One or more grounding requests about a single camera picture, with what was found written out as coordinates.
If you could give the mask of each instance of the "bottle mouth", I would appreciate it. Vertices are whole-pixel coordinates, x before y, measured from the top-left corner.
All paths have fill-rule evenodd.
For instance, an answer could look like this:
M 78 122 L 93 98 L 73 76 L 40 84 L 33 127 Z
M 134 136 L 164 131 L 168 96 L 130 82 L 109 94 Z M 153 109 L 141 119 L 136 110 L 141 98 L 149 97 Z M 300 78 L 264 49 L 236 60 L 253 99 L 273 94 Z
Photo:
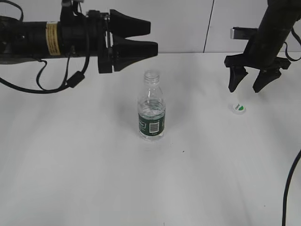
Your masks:
M 155 86 L 160 82 L 160 72 L 158 70 L 147 70 L 144 73 L 144 83 Z

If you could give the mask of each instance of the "bottle cap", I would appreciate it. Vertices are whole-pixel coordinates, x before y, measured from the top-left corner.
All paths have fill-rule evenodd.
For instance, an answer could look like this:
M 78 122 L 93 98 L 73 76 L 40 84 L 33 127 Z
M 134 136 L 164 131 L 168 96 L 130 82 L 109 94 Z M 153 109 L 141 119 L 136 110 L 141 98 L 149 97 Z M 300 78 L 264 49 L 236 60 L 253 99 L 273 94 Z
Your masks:
M 234 114 L 244 114 L 246 112 L 246 107 L 241 104 L 234 104 L 230 109 Z

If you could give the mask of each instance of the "white wall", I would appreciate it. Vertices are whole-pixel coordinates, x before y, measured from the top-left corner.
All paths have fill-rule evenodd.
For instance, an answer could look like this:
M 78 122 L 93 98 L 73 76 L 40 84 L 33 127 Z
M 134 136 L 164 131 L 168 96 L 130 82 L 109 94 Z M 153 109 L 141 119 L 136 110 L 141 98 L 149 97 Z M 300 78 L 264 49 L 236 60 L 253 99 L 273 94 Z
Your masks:
M 21 5 L 25 21 L 57 21 L 61 0 L 13 0 Z M 86 0 L 84 11 L 113 8 L 152 22 L 151 34 L 139 40 L 159 43 L 160 52 L 203 52 L 213 0 Z M 215 0 L 205 52 L 242 52 L 245 40 L 231 40 L 233 26 L 258 27 L 266 0 Z M 18 17 L 17 9 L 0 3 L 0 14 Z M 301 22 L 296 24 L 301 34 Z M 290 35 L 290 51 L 301 51 Z

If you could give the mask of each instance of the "clear plastic bottle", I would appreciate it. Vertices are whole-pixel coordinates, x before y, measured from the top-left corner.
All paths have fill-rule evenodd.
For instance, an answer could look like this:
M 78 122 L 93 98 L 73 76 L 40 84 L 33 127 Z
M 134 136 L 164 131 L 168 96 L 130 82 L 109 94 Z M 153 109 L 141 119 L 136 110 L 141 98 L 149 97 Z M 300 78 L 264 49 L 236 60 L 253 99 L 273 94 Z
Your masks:
M 159 79 L 158 71 L 148 70 L 138 97 L 139 131 L 148 141 L 158 140 L 164 135 L 166 106 Z

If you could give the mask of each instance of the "cable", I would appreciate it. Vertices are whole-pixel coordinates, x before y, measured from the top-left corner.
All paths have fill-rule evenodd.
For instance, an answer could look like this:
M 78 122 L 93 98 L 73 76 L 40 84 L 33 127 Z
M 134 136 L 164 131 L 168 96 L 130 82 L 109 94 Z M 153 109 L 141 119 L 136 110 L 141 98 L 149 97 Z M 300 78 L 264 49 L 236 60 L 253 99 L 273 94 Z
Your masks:
M 297 33 L 295 32 L 294 28 L 292 29 L 292 35 L 293 37 L 298 41 L 298 43 L 301 45 L 301 38 L 299 37 L 299 35 L 297 35 Z M 299 61 L 301 60 L 301 57 L 299 59 L 294 59 L 294 58 L 291 58 L 288 54 L 288 44 L 287 42 L 284 43 L 286 45 L 286 48 L 285 48 L 285 55 L 286 55 L 286 58 L 289 59 L 290 61 L 292 62 L 296 62 L 296 61 Z
M 69 70 L 69 62 L 70 62 L 70 58 L 71 58 L 71 53 L 72 53 L 72 50 L 73 50 L 73 46 L 72 48 L 70 49 L 70 52 L 69 52 L 69 55 L 68 55 L 68 60 L 67 60 L 67 66 L 66 66 L 66 72 L 65 72 L 65 76 L 64 76 L 64 79 L 63 79 L 63 82 L 61 84 L 60 87 L 63 87 L 66 85 L 66 82 L 67 82 L 67 79 L 68 79 L 68 70 Z M 37 61 L 39 62 L 44 62 L 45 63 L 45 66 L 39 71 L 38 75 L 37 75 L 37 78 L 36 78 L 36 83 L 38 85 L 38 87 L 41 89 L 41 90 L 47 90 L 47 89 L 44 89 L 41 84 L 40 84 L 40 78 L 41 78 L 41 75 L 42 75 L 42 72 L 43 70 L 45 69 L 45 67 L 47 66 L 47 61 L 45 60 L 39 60 L 37 59 Z
M 21 17 L 20 17 L 19 21 L 21 21 L 21 22 L 23 21 L 23 19 L 24 19 L 24 13 L 23 13 L 23 9 L 21 8 L 21 6 L 15 4 L 12 1 L 8 1 L 8 0 L 0 0 L 0 2 L 7 3 L 9 5 L 12 5 L 12 6 L 18 8 L 21 11 Z
M 292 165 L 292 167 L 290 169 L 290 172 L 288 174 L 288 177 L 287 177 L 287 181 L 286 181 L 286 185 L 285 185 L 285 191 L 284 191 L 284 195 L 283 195 L 282 226 L 286 226 L 286 207 L 287 207 L 288 191 L 289 191 L 289 188 L 290 188 L 293 173 L 294 173 L 300 159 L 301 159 L 301 151 L 298 153 L 295 161 L 293 162 L 293 165 Z
M 21 10 L 20 21 L 23 21 L 24 14 L 23 14 L 22 8 L 19 5 L 15 4 L 11 1 L 8 1 L 8 0 L 0 0 L 0 2 L 8 3 L 8 4 L 13 5 L 13 6 L 17 7 L 18 9 L 20 9 Z M 25 93 L 51 94 L 51 93 L 57 93 L 57 92 L 63 91 L 65 89 L 69 88 L 69 87 L 74 88 L 79 82 L 81 82 L 85 78 L 84 73 L 87 71 L 87 68 L 88 68 L 89 63 L 90 63 L 90 55 L 91 55 L 91 53 L 90 53 L 90 35 L 89 35 L 89 29 L 88 29 L 88 25 L 87 25 L 87 18 L 82 14 L 81 5 L 78 4 L 78 2 L 73 3 L 73 11 L 74 11 L 74 14 L 76 14 L 77 16 L 79 16 L 83 19 L 85 35 L 86 35 L 86 59 L 85 59 L 85 64 L 84 64 L 83 69 L 81 70 L 81 72 L 76 72 L 69 80 L 67 80 L 68 79 L 69 62 L 70 62 L 71 54 L 73 52 L 72 49 L 74 48 L 72 46 L 72 48 L 70 50 L 70 53 L 68 55 L 65 76 L 64 76 L 63 82 L 62 82 L 62 84 L 59 88 L 47 90 L 47 89 L 44 89 L 41 86 L 40 78 L 41 78 L 41 75 L 42 75 L 44 69 L 47 66 L 47 61 L 41 60 L 41 59 L 36 59 L 37 61 L 45 64 L 41 68 L 41 70 L 39 71 L 39 73 L 36 77 L 36 83 L 37 83 L 37 85 L 39 86 L 39 88 L 41 90 L 26 89 L 26 88 L 23 88 L 23 87 L 19 87 L 19 86 L 16 86 L 16 85 L 14 85 L 14 84 L 12 84 L 12 83 L 10 83 L 10 82 L 2 79 L 2 78 L 0 78 L 0 83 L 2 83 L 5 86 L 8 86 L 12 89 L 15 89 L 15 90 L 18 90 L 18 91 L 21 91 L 21 92 L 25 92 Z

